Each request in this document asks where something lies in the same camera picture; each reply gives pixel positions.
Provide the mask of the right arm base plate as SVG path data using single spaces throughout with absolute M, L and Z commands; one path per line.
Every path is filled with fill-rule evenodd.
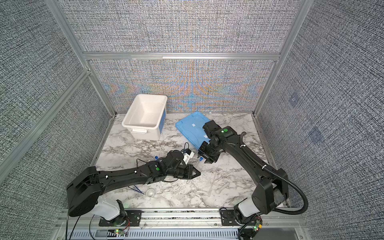
M 234 209 L 220 208 L 219 214 L 222 226 L 243 226 L 246 223 L 256 226 L 263 224 L 261 216 L 251 215 L 249 217 L 244 217 L 240 211 Z

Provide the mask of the blue plastic lid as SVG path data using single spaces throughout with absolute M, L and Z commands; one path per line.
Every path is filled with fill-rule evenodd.
M 176 128 L 197 150 L 203 142 L 209 142 L 203 126 L 210 119 L 200 112 L 194 112 L 176 123 Z

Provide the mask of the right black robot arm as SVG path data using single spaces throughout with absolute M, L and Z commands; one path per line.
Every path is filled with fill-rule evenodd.
M 220 127 L 215 121 L 203 125 L 208 142 L 203 142 L 199 155 L 206 163 L 215 163 L 221 153 L 231 155 L 249 174 L 256 188 L 251 197 L 234 206 L 234 218 L 245 225 L 261 215 L 277 212 L 285 215 L 300 215 L 307 211 L 309 201 L 305 193 L 288 178 L 283 169 L 276 170 L 264 162 L 244 142 L 247 134 L 238 134 L 232 127 Z M 299 210 L 288 211 L 278 206 L 289 198 L 289 189 L 294 189 L 302 198 L 303 206 Z

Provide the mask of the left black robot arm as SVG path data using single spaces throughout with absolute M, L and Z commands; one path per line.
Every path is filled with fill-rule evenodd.
M 67 185 L 68 216 L 79 217 L 91 212 L 107 221 L 121 219 L 124 211 L 121 202 L 109 201 L 103 194 L 133 185 L 162 182 L 168 176 L 191 180 L 200 175 L 192 164 L 185 163 L 184 154 L 178 150 L 131 169 L 98 171 L 91 166 Z

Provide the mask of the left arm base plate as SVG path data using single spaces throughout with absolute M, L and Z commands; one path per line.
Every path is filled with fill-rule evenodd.
M 129 210 L 125 214 L 120 214 L 113 220 L 105 220 L 103 218 L 99 221 L 99 227 L 138 227 L 141 222 L 143 211 Z

